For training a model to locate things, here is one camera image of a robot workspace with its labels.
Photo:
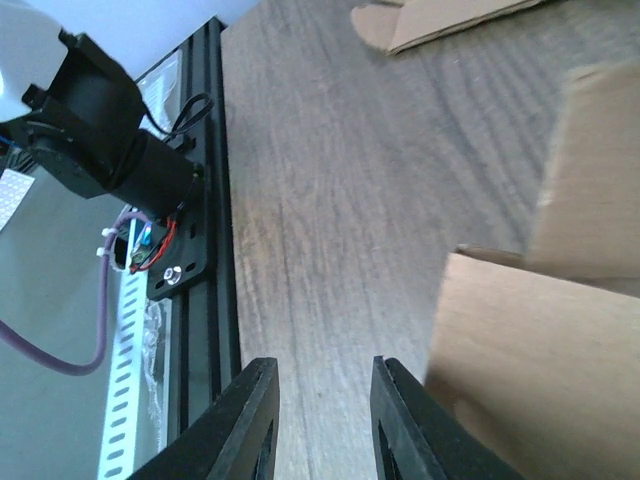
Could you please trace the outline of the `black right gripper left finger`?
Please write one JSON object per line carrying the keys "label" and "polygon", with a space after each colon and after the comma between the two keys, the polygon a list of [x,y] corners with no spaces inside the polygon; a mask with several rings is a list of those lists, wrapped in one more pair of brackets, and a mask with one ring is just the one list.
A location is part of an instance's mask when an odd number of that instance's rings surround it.
{"label": "black right gripper left finger", "polygon": [[272,479],[279,431],[279,372],[256,358],[176,441],[133,479]]}

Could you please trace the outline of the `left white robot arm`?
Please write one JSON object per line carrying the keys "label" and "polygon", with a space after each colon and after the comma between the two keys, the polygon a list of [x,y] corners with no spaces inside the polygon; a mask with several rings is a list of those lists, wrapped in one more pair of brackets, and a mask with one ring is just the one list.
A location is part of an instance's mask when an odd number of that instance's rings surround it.
{"label": "left white robot arm", "polygon": [[68,190],[110,194],[152,219],[178,215],[201,192],[197,167],[169,146],[214,106],[185,105],[170,130],[141,126],[152,113],[126,70],[85,33],[66,31],[24,1],[1,4],[1,133]]}

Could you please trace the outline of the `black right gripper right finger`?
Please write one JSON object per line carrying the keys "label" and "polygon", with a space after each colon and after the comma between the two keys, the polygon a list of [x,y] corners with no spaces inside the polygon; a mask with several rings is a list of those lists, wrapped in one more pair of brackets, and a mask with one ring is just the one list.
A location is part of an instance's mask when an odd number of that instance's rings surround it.
{"label": "black right gripper right finger", "polygon": [[370,412],[380,479],[520,479],[395,358],[376,356]]}

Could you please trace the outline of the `cardboard box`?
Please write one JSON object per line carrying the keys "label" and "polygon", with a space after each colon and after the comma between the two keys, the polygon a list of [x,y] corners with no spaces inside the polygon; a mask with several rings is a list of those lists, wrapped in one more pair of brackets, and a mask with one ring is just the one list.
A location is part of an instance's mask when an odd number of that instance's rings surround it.
{"label": "cardboard box", "polygon": [[639,475],[639,68],[574,70],[523,254],[461,246],[425,386],[528,479]]}

